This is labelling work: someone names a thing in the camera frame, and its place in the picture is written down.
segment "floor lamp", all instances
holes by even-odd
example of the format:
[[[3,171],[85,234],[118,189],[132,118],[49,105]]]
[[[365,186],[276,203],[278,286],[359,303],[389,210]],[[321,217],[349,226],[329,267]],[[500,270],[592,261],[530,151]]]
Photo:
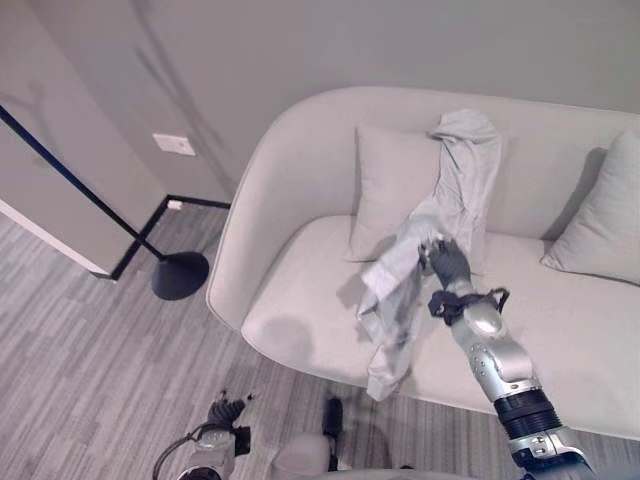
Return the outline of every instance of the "floor lamp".
[[[209,275],[209,262],[204,255],[197,252],[180,252],[170,255],[161,253],[60,163],[2,105],[0,105],[0,118],[49,165],[158,259],[151,278],[151,288],[158,297],[163,300],[179,300],[192,295],[204,284]]]

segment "sofa backrest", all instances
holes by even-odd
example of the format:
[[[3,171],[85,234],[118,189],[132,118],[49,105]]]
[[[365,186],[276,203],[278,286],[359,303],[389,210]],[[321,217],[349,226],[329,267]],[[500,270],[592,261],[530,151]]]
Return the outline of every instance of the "sofa backrest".
[[[591,189],[611,140],[623,130],[640,131],[640,115],[630,113],[388,87],[326,92],[295,105],[279,122],[295,126],[291,134],[308,142],[322,163],[317,167],[326,170],[317,172],[318,181],[355,212],[358,123],[428,131],[442,113],[465,107],[485,112],[507,140],[489,231],[532,238],[557,238]]]

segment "gray wall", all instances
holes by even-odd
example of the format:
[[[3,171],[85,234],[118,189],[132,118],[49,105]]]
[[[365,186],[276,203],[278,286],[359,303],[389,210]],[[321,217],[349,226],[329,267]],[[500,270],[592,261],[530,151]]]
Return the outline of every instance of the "gray wall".
[[[229,200],[292,103],[428,87],[640,113],[634,0],[28,0],[171,193]],[[195,159],[152,132],[187,133]]]
[[[0,3],[0,104],[137,228],[165,190],[23,0]],[[131,238],[0,123],[0,199],[107,272]]]

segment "sofa cushion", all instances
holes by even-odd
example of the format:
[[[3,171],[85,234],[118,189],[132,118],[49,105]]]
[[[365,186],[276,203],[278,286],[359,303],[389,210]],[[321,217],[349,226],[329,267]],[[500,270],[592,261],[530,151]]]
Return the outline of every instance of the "sofa cushion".
[[[395,132],[369,125],[356,129],[360,199],[347,259],[377,259],[398,227],[438,178],[440,141],[426,132]]]
[[[303,227],[272,266],[242,334],[285,366],[365,386],[375,347],[355,316],[366,265],[344,260],[350,226],[350,216],[334,216]],[[479,288],[511,290],[506,322],[567,425],[640,439],[637,287],[545,268],[544,248],[541,240],[487,234]],[[425,290],[423,300],[430,294]],[[493,413],[447,327],[424,312],[401,392]]]
[[[542,263],[640,284],[638,135],[615,138],[589,196]]]

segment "sofa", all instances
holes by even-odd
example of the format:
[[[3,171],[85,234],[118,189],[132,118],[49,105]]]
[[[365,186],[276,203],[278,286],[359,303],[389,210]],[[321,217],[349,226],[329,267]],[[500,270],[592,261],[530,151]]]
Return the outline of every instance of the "sofa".
[[[428,131],[442,113],[463,107],[486,113],[507,139],[485,272],[475,281],[511,291],[505,321],[565,424],[640,439],[640,287],[540,264],[589,192],[611,140],[640,130],[638,115],[387,87],[306,99],[271,125],[246,169],[213,267],[209,308],[266,357],[365,386],[376,347],[356,309],[369,264],[345,260],[359,199],[354,129],[364,122]],[[424,311],[399,393],[493,413],[447,327]]]

